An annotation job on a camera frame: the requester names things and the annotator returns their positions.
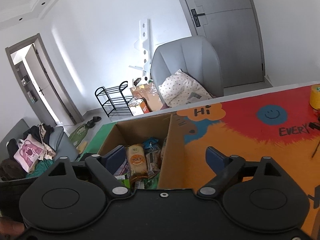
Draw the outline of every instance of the pink cartoon bear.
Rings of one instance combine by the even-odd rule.
[[[36,145],[34,145],[29,140],[25,140],[24,144],[21,147],[21,150],[19,151],[20,156],[25,160],[27,165],[31,168],[33,165],[33,162],[30,160],[30,158],[34,155],[39,155],[42,152],[42,149]]]

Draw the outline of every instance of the ceiling molding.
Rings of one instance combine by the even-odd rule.
[[[31,0],[29,3],[0,11],[0,29],[19,24],[26,20],[40,18],[51,10],[58,0]]]

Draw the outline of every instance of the yellow tape roll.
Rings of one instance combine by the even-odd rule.
[[[311,87],[310,105],[316,109],[320,109],[320,84]]]

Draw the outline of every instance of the gray chair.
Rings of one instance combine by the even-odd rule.
[[[205,90],[223,97],[223,83],[218,55],[204,36],[192,36],[159,46],[153,56],[151,76],[157,90],[177,70],[197,80]]]
[[[29,126],[26,122],[23,119],[20,119],[20,121],[9,131],[9,133],[0,142],[0,162],[9,158],[6,146],[7,142],[12,138],[16,140],[22,139],[23,133],[28,129]],[[73,162],[78,156],[77,149],[70,142],[68,136],[63,131],[63,127],[54,128],[54,131],[50,134],[49,145],[57,154],[53,159],[54,161],[59,159],[61,156],[67,156],[70,161]]]

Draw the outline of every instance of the blue smiley face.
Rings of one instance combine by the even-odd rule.
[[[288,119],[286,110],[281,106],[267,105],[259,109],[257,117],[260,121],[268,125],[278,125]]]

